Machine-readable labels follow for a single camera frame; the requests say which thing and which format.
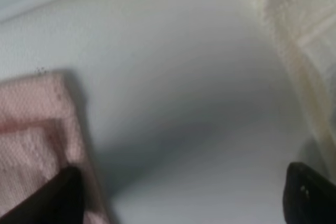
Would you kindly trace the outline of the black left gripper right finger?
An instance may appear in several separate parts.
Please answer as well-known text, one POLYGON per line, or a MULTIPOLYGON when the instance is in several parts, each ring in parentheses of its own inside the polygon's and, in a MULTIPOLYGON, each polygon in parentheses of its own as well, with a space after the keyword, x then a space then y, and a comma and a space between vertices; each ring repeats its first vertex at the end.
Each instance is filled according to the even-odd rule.
POLYGON ((335 223, 335 184, 305 163, 292 162, 282 207, 286 223, 335 223))

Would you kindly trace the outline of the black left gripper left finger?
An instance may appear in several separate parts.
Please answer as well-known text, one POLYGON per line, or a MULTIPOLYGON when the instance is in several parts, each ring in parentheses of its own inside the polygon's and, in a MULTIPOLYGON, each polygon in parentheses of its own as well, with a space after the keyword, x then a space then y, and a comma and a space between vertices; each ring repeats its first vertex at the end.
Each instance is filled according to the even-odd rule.
POLYGON ((69 166, 3 215, 1 223, 83 223, 84 213, 82 174, 69 166))

